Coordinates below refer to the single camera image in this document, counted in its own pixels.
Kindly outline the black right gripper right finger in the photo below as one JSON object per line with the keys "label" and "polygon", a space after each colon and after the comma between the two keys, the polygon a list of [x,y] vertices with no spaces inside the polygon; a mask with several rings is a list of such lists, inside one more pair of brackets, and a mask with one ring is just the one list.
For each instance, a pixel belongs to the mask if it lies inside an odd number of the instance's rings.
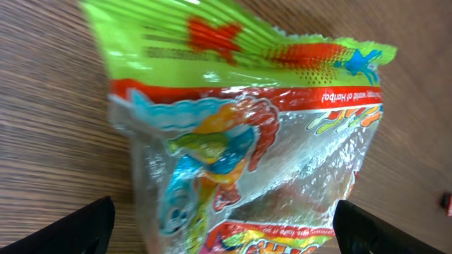
{"label": "black right gripper right finger", "polygon": [[445,254],[347,200],[340,200],[333,229],[342,254]]}

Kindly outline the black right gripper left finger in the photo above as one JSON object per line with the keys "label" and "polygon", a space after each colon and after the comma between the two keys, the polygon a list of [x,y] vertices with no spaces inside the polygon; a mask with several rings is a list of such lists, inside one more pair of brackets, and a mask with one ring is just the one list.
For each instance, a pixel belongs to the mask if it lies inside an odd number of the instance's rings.
{"label": "black right gripper left finger", "polygon": [[106,254],[115,220],[109,196],[1,248],[1,254]]}

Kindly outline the red Nescafe stick pack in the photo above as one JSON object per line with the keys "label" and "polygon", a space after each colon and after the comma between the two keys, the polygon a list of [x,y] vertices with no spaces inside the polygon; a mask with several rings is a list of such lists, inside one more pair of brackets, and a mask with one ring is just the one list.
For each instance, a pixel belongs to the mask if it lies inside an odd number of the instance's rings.
{"label": "red Nescafe stick pack", "polygon": [[447,192],[441,197],[441,207],[448,217],[452,216],[452,195]]}

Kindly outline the green Haribo candy bag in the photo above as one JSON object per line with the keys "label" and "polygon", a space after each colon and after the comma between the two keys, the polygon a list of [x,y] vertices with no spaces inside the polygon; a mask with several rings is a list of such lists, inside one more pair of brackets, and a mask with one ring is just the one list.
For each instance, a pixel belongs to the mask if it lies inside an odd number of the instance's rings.
{"label": "green Haribo candy bag", "polygon": [[130,140],[149,253],[313,253],[383,115],[396,48],[286,35],[234,1],[81,2]]}

